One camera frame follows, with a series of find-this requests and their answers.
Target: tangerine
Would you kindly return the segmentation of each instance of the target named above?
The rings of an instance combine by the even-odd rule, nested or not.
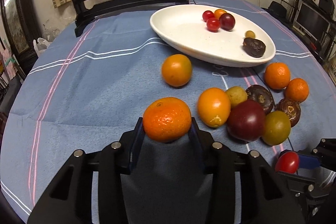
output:
[[[215,15],[215,18],[219,19],[222,14],[227,13],[227,11],[223,9],[217,9],[213,14]]]
[[[271,63],[267,66],[264,79],[274,90],[282,90],[291,80],[291,72],[285,63]]]
[[[179,87],[189,82],[193,74],[193,67],[185,55],[174,54],[163,62],[161,73],[167,84]]]
[[[231,104],[229,96],[219,88],[209,88],[199,96],[197,112],[207,126],[222,126],[229,117]]]
[[[305,80],[295,78],[289,82],[285,90],[285,97],[302,103],[309,95],[309,87]]]
[[[156,100],[143,113],[143,129],[158,142],[177,140],[191,127],[191,113],[185,102],[175,97]]]

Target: white plastic bag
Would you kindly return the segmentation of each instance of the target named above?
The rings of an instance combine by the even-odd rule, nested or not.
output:
[[[44,38],[39,37],[36,40],[33,40],[34,50],[37,53],[37,56],[40,57],[42,53],[50,46],[51,42],[45,40]]]

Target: yellow-green fruit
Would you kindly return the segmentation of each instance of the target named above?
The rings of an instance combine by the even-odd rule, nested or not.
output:
[[[282,111],[274,111],[266,116],[265,132],[262,139],[270,146],[283,143],[291,132],[291,122]]]
[[[255,38],[255,33],[252,32],[252,31],[247,31],[247,32],[245,33],[245,37],[246,37],[246,38],[247,38],[247,37]]]
[[[229,96],[231,108],[247,100],[246,91],[240,86],[233,86],[226,91]]]

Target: metal screw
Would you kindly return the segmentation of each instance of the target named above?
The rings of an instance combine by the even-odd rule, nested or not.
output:
[[[314,216],[314,215],[317,213],[318,210],[319,210],[319,209],[318,209],[317,207],[315,207],[315,208],[313,209],[312,215]]]
[[[111,143],[111,147],[113,149],[118,149],[118,148],[121,147],[121,143],[120,142],[113,142],[113,143]]]
[[[260,154],[257,150],[251,150],[250,155],[254,158],[258,158],[260,156]]]
[[[312,190],[314,190],[314,185],[311,184],[308,186],[308,191],[311,192]]]
[[[78,149],[75,152],[73,152],[73,155],[78,158],[81,155],[83,155],[83,150]]]
[[[212,147],[214,149],[221,149],[223,147],[223,145],[220,142],[214,142],[214,143],[212,143]]]

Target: dark door frame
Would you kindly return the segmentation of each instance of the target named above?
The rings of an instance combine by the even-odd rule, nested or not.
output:
[[[33,2],[32,0],[16,0],[16,8],[20,19],[20,24],[29,45],[29,48],[25,49],[20,54],[18,53],[14,45],[13,38],[8,27],[4,0],[0,0],[0,6],[2,21],[5,27],[8,42],[11,46],[11,50],[16,56],[22,70],[25,72],[25,74],[28,74],[38,58],[36,52],[34,51],[33,40],[37,40],[39,37],[42,37],[41,32],[38,28]]]

